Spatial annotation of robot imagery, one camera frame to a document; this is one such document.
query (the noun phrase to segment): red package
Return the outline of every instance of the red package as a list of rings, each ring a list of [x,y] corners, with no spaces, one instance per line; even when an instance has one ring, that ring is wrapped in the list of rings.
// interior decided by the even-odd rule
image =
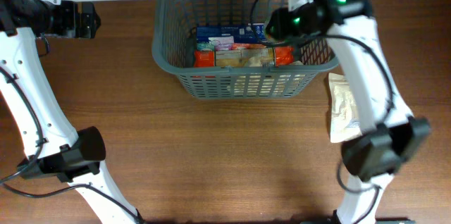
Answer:
[[[295,62],[293,47],[276,47],[276,66],[287,66]]]
[[[194,66],[199,67],[214,67],[214,51],[195,51],[194,57],[196,62]]]

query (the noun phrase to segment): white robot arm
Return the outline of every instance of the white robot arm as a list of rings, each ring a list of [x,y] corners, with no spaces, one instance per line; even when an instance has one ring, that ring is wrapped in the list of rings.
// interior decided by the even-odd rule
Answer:
[[[295,27],[290,19],[270,22],[282,26],[278,28],[282,32],[269,33],[279,39],[286,35],[302,37],[304,41],[327,38],[359,107],[364,136],[343,144],[343,162],[352,175],[347,186],[342,185],[347,190],[345,198],[328,223],[375,223],[383,190],[428,134],[427,121],[413,119],[396,89],[381,51],[376,21],[368,15],[369,7],[367,0],[290,0],[290,8],[285,10],[294,19],[302,20],[296,20]],[[315,15],[318,12],[326,12],[322,15],[327,18]],[[70,25],[55,25],[64,22],[55,20],[60,18],[78,20]],[[304,25],[304,21],[315,24]],[[14,176],[30,179],[55,175],[70,185],[61,192],[79,191],[103,223],[143,223],[106,168],[99,131],[91,127],[77,132],[68,122],[37,54],[35,37],[43,32],[93,38],[99,24],[91,4],[83,5],[82,13],[78,13],[70,1],[0,0],[0,67],[4,75],[0,77],[0,90],[21,131],[27,156]],[[0,180],[11,192],[37,198],[48,196],[13,189],[5,184],[11,178]]]
[[[14,7],[6,5],[5,1],[15,3],[14,0],[0,0],[0,7]],[[94,127],[79,132],[75,130],[60,109],[39,62],[35,42],[36,31],[40,30],[39,22],[43,18],[76,15],[72,3],[69,1],[63,3],[68,6],[52,6],[61,4],[61,0],[30,0],[32,14],[35,15],[28,15],[31,18],[28,23],[20,23],[14,17],[7,19],[6,14],[0,18],[0,66],[3,74],[3,77],[0,77],[0,90],[21,131],[27,156],[27,159],[19,165],[19,172],[16,174],[20,173],[26,179],[57,175],[62,182],[67,182],[85,198],[103,223],[143,223],[136,208],[127,202],[108,172],[104,160],[105,147],[99,131]],[[61,9],[70,10],[69,15],[56,15]],[[27,15],[27,12],[20,12],[18,15],[22,16],[21,13]],[[77,16],[82,18],[86,15],[95,19],[95,14],[89,11],[83,11]],[[82,28],[89,29],[95,26],[95,23],[80,23],[80,25],[74,23],[67,26],[73,31],[55,31],[53,34],[62,37],[82,37]],[[78,32],[78,36],[73,36],[74,32]],[[92,32],[85,34],[84,37],[93,36]],[[38,119],[42,129],[41,137],[44,139],[42,146],[38,144],[38,129],[32,114],[16,91],[13,81]],[[2,180],[1,184],[18,193],[6,185],[5,180]]]

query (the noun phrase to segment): food package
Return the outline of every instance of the food package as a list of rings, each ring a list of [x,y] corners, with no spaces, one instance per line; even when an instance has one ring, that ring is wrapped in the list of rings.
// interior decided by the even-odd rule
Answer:
[[[216,52],[216,66],[220,67],[270,67],[274,65],[274,50],[271,48]]]
[[[264,35],[264,24],[255,24],[255,29],[259,38],[266,41]],[[222,44],[258,44],[259,41],[255,38],[254,32],[249,25],[229,25],[229,26],[205,26],[197,27],[196,38],[198,44],[206,44],[215,41],[212,38],[222,39]],[[233,38],[233,41],[225,42],[224,38]]]
[[[362,135],[357,106],[345,76],[329,73],[329,87],[332,96],[330,141],[339,143]]]
[[[196,68],[215,66],[214,51],[195,51],[194,57],[196,58],[194,62]]]
[[[198,51],[228,51],[232,49],[233,37],[207,37],[197,40]]]
[[[263,44],[232,44],[232,50],[237,49],[264,49],[266,46]]]
[[[293,47],[276,47],[276,66],[287,66],[295,62],[295,57],[293,56]]]

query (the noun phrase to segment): gray plastic basket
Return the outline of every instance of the gray plastic basket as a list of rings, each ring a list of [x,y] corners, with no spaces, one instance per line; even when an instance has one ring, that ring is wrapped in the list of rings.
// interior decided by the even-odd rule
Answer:
[[[166,72],[200,99],[287,98],[299,94],[320,72],[338,65],[325,40],[297,51],[305,66],[192,68],[196,27],[249,23],[254,0],[157,0],[152,53]],[[288,0],[260,0],[255,22],[263,23]]]

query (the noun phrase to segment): wire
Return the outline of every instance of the wire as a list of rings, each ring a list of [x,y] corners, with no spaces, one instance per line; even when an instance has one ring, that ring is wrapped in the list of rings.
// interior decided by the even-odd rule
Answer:
[[[255,7],[257,6],[257,2],[259,2],[259,0],[255,0],[254,3],[252,4],[251,15],[249,17],[249,21],[250,21],[250,24],[251,24],[252,32],[254,33],[254,36],[257,39],[258,43],[266,45],[268,47],[289,46],[292,42],[270,43],[270,42],[263,42],[260,39],[260,37],[257,34],[257,30],[255,29],[255,26],[254,26],[254,11],[255,11]]]
[[[340,161],[340,163],[338,164],[338,168],[337,168],[337,181],[338,184],[346,191],[349,192],[351,194],[362,194],[364,192],[369,192],[377,187],[379,187],[379,185],[372,185],[370,188],[367,189],[360,189],[360,190],[356,190],[356,189],[350,189],[349,187],[347,187],[345,185],[345,183],[343,182],[343,180],[341,179],[341,168],[343,166],[343,162]]]
[[[6,70],[3,69],[2,67],[0,67],[0,73],[6,78],[6,82],[7,83],[11,83],[13,85],[14,89],[17,91],[17,93],[19,94],[19,96],[22,99],[23,103],[27,107],[27,110],[30,112],[30,115],[31,115],[31,117],[33,119],[33,122],[36,125],[37,136],[38,136],[36,154],[30,158],[30,160],[28,161],[28,164],[25,167],[21,168],[19,171],[17,171],[14,174],[11,174],[11,175],[9,175],[7,177],[4,177],[4,178],[0,179],[0,185],[2,185],[5,182],[18,177],[20,174],[22,174],[23,172],[27,171],[34,164],[36,164],[37,159],[38,159],[39,155],[42,152],[43,144],[45,143],[45,140],[44,140],[44,135],[42,133],[41,124],[39,123],[39,119],[37,118],[36,113],[35,113],[35,111],[33,110],[33,107],[30,104],[30,101],[28,101],[28,98],[25,96],[25,94],[23,93],[22,89],[17,84],[16,79],[14,77],[12,77],[11,75],[9,75],[9,73],[6,72]]]
[[[80,188],[90,189],[91,191],[96,192],[100,196],[104,197],[105,199],[108,199],[109,201],[111,201],[115,205],[119,206],[127,214],[132,216],[136,223],[144,223],[144,220],[141,218],[141,216],[134,214],[127,207],[125,207],[124,205],[119,203],[119,201],[115,200],[114,198],[112,198],[109,195],[101,192],[100,190],[94,188],[91,185],[73,185],[73,186],[70,186],[70,187],[67,187],[67,188],[64,188],[64,189],[59,189],[59,190],[56,190],[54,192],[50,192],[50,193],[46,193],[46,194],[31,194],[31,193],[27,193],[27,192],[22,192],[22,191],[20,191],[18,189],[14,189],[14,188],[6,185],[6,184],[3,184],[3,187],[6,190],[8,190],[9,192],[12,192],[14,194],[20,195],[22,197],[28,197],[28,198],[31,198],[31,199],[43,199],[43,198],[47,198],[47,197],[52,197],[52,196],[55,196],[55,195],[58,195],[58,194],[62,194],[64,192],[69,192],[69,191],[74,190],[74,189],[80,189]]]
[[[40,54],[39,55],[39,57],[42,58],[44,56],[49,55],[49,53],[50,53],[50,43],[49,43],[49,40],[47,39],[47,37],[45,36],[44,33],[41,33],[41,36],[39,37],[39,39],[44,41],[44,44],[45,44],[45,54]]]

